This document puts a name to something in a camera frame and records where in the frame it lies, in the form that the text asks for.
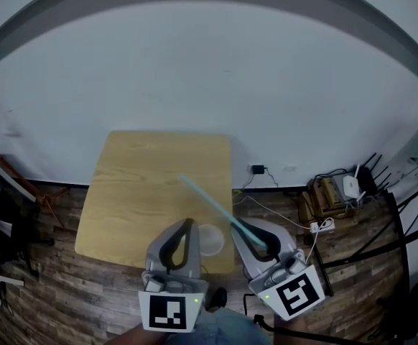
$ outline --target wooden table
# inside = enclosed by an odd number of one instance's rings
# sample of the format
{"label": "wooden table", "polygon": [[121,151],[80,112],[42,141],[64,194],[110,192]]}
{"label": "wooden table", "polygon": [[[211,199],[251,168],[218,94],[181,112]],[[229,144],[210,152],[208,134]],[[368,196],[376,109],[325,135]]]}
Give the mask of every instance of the wooden table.
{"label": "wooden table", "polygon": [[231,213],[227,137],[110,133],[88,190],[75,251],[103,261],[144,267],[149,244],[169,225],[192,218],[199,224],[216,225],[225,236],[219,254],[202,257],[204,268],[211,273],[230,272],[234,254],[229,223],[179,180],[181,174]]}

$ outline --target blue jeans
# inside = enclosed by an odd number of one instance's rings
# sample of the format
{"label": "blue jeans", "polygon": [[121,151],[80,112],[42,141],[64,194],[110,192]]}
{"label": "blue jeans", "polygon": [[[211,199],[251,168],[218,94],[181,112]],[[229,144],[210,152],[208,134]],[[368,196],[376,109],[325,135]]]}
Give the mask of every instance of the blue jeans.
{"label": "blue jeans", "polygon": [[260,327],[240,313],[220,308],[214,313],[202,310],[195,331],[171,335],[166,345],[271,345]]}

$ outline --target power strip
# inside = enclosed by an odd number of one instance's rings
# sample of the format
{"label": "power strip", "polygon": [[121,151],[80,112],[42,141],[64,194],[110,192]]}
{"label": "power strip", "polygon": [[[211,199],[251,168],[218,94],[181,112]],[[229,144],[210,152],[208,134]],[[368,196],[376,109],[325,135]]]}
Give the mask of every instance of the power strip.
{"label": "power strip", "polygon": [[[322,234],[323,232],[329,233],[331,231],[335,230],[335,222],[331,221],[332,223],[329,225],[329,220],[327,220],[324,224],[325,227],[321,227],[321,229],[319,230],[319,234]],[[317,222],[312,222],[310,224],[310,228],[311,228],[311,234],[316,234],[317,230],[319,229],[319,225],[317,224]]]}

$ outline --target light blue stick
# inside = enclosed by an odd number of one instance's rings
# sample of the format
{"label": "light blue stick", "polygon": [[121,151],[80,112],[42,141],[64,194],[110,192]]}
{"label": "light blue stick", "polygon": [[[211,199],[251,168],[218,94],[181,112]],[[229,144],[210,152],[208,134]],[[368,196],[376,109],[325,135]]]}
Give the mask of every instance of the light blue stick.
{"label": "light blue stick", "polygon": [[190,187],[192,187],[195,191],[197,191],[204,199],[209,202],[217,211],[219,211],[222,215],[224,215],[228,220],[230,220],[233,224],[235,224],[238,228],[240,228],[243,233],[253,242],[256,242],[259,246],[268,249],[268,246],[265,244],[264,241],[260,240],[255,236],[251,231],[246,229],[241,222],[236,220],[236,218],[231,215],[227,210],[222,207],[219,202],[217,202],[214,198],[212,198],[210,195],[208,195],[203,189],[198,187],[196,184],[194,184],[193,181],[191,181],[189,178],[187,178],[185,175],[181,175],[180,179],[185,181]]}

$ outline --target wall outlet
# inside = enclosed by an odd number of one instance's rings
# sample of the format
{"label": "wall outlet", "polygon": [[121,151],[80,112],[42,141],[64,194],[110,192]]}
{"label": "wall outlet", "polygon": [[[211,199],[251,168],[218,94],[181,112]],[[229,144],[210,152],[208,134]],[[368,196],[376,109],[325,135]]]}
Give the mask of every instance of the wall outlet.
{"label": "wall outlet", "polygon": [[[319,230],[319,234],[322,234],[324,232],[325,233],[330,233],[331,231],[334,231],[335,230],[335,222],[332,221],[332,223],[329,226],[327,226],[329,224],[328,221],[329,220],[327,220],[327,222],[325,223],[326,226],[325,227],[322,227],[321,230]],[[317,230],[319,229],[319,225],[317,224],[317,222],[312,222],[310,224],[310,228],[311,228],[311,234],[316,234],[317,233]]]}
{"label": "wall outlet", "polygon": [[295,171],[296,169],[297,169],[296,165],[286,165],[284,169],[282,169],[282,171],[284,171],[285,173],[290,173],[292,171]]}

